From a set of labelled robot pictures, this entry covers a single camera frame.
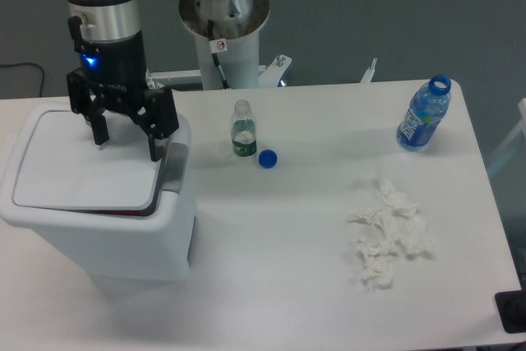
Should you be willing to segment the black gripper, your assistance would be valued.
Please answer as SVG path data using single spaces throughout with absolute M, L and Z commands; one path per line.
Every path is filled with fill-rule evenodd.
M 143 34 L 96 43 L 82 37 L 79 16 L 70 17 L 68 27 L 81 62 L 67 74 L 72 112 L 89 124 L 96 145 L 109 139 L 105 109 L 127 115 L 147 135 L 151 161 L 162 159 L 163 140 L 175 133 L 179 122 L 172 90 L 147 87 Z

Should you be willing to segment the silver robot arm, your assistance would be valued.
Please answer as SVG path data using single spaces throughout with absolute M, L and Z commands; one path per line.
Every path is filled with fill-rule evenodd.
M 97 145 L 109 139 L 106 112 L 129 117 L 146 134 L 150 157 L 164 157 L 178 129 L 173 95 L 148 75 L 141 18 L 161 7 L 193 36 L 206 90 L 260 84 L 259 34 L 269 0 L 67 0 L 67 21 L 80 66 L 67 75 L 73 113 L 81 115 Z

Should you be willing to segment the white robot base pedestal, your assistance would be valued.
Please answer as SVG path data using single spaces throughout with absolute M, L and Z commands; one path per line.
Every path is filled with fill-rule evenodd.
M 201 84 L 204 90 L 259 87 L 259 34 L 238 39 L 214 39 L 194 35 Z

